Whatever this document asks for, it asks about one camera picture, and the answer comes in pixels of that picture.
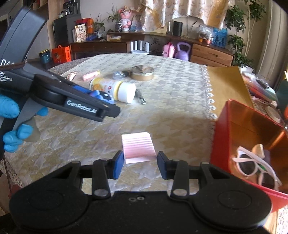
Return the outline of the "blue gloved left hand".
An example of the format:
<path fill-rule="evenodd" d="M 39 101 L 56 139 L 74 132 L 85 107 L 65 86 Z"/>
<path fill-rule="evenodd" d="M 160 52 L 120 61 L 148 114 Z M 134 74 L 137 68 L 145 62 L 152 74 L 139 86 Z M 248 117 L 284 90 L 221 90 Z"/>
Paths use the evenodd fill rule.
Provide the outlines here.
<path fill-rule="evenodd" d="M 1 158 L 5 152 L 15 152 L 23 142 L 33 142 L 40 138 L 34 117 L 13 129 L 21 112 L 20 107 L 25 102 L 25 98 L 19 94 L 1 91 Z"/>

